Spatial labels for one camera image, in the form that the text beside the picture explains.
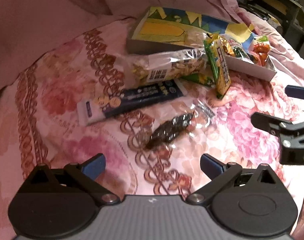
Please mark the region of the dark blue snack bar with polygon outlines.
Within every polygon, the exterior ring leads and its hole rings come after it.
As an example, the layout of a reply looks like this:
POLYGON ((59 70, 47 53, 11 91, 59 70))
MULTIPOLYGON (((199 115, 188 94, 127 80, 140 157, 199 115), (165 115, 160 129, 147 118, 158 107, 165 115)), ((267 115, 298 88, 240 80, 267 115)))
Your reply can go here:
POLYGON ((187 90, 178 80, 168 80, 135 89, 124 89, 115 95, 101 95, 77 103, 80 126, 103 121, 156 103, 185 96, 187 90))

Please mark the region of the dark seaweed snack packet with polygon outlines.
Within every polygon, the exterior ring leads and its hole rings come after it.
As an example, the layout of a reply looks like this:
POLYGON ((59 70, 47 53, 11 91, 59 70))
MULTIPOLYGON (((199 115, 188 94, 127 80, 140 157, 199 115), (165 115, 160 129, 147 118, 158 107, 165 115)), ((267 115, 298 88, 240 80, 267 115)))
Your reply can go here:
POLYGON ((145 144, 146 150, 152 150, 162 144, 169 144, 192 125, 194 112, 187 112, 160 124, 150 135, 145 144))

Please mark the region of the yellow snack packet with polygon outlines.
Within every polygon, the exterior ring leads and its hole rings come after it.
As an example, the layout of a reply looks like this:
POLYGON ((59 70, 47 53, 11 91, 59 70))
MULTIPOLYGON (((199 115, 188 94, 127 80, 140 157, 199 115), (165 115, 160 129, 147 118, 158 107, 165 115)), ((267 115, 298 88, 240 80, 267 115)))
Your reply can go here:
POLYGON ((231 78, 219 35, 206 34, 204 49, 211 65, 214 83, 217 90, 217 98, 222 99, 231 85, 231 78))

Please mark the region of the clear nut snack bag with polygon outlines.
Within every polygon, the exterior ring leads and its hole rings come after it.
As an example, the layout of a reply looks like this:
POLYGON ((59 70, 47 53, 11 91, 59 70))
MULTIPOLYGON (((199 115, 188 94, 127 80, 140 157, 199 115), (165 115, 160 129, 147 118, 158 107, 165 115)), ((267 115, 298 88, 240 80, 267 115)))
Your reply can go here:
POLYGON ((204 73, 206 62, 206 52, 200 48, 119 56, 116 60, 116 64, 123 68, 125 88, 137 88, 204 73))

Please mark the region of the small clear wrapper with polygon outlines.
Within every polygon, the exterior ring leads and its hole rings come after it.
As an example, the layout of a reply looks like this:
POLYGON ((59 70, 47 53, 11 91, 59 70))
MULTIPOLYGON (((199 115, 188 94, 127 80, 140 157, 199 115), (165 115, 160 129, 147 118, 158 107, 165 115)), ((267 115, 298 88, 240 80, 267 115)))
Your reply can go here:
POLYGON ((195 116, 202 117, 204 119, 204 127, 208 127, 216 116, 215 112, 208 106, 208 104, 202 102, 200 99, 193 100, 193 109, 195 111, 195 116))

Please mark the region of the pink floral bedspread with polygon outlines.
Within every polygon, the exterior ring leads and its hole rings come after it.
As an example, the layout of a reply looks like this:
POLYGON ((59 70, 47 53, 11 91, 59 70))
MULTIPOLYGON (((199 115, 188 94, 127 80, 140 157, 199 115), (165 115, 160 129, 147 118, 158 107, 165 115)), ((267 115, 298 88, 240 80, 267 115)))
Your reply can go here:
POLYGON ((181 194, 202 187, 208 178, 199 161, 209 153, 222 162, 254 168, 268 163, 302 209, 304 166, 279 163, 278 140, 251 125, 261 112, 293 122, 304 121, 304 100, 286 96, 287 85, 304 86, 304 59, 258 17, 250 19, 271 42, 277 73, 271 82, 232 72, 222 100, 215 92, 185 82, 187 95, 174 101, 120 115, 88 127, 78 124, 77 103, 102 92, 119 92, 124 75, 116 64, 124 55, 133 20, 92 29, 47 52, 0 91, 0 239, 15 235, 7 209, 23 181, 39 163, 61 168, 97 153, 106 156, 98 182, 119 196, 181 194), (169 144, 146 150, 151 133, 175 116, 194 112, 200 99, 215 112, 208 127, 195 116, 188 131, 169 144))

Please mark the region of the dark wooden shelf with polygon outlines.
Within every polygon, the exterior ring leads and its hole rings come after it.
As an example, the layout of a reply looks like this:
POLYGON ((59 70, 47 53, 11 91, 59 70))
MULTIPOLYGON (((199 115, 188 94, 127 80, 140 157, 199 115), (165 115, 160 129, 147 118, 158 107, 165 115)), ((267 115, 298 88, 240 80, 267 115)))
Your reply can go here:
POLYGON ((295 0, 251 0, 247 4, 262 9, 281 24, 281 35, 304 58, 304 9, 295 0))

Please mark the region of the green snack packet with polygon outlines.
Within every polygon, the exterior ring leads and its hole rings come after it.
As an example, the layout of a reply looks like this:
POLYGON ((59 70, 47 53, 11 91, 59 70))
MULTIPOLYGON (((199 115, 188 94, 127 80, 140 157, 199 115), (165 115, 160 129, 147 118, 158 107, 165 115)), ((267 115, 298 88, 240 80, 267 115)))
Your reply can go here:
POLYGON ((186 81, 191 81, 206 87, 214 87, 215 81, 213 77, 213 73, 210 69, 206 69, 203 73, 194 72, 192 74, 182 76, 182 79, 186 81))

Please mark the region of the colourful cardboard tray box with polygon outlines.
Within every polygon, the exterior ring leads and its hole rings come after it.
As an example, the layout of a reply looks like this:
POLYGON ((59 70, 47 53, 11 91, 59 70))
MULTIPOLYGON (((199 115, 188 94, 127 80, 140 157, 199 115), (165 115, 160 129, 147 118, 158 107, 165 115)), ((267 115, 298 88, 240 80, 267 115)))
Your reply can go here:
POLYGON ((232 23, 208 15, 180 9, 148 7, 127 38, 131 54, 153 54, 198 48, 207 35, 218 34, 233 48, 227 55, 228 68, 252 77, 271 81, 276 70, 269 56, 254 51, 259 44, 252 25, 232 23))

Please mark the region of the pink curtain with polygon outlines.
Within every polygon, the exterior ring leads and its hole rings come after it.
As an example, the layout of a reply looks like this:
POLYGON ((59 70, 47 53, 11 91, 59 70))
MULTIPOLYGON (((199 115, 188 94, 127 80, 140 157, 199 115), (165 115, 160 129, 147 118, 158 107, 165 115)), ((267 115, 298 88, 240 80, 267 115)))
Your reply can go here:
POLYGON ((47 51, 150 6, 239 21, 227 0, 0 0, 0 90, 47 51))

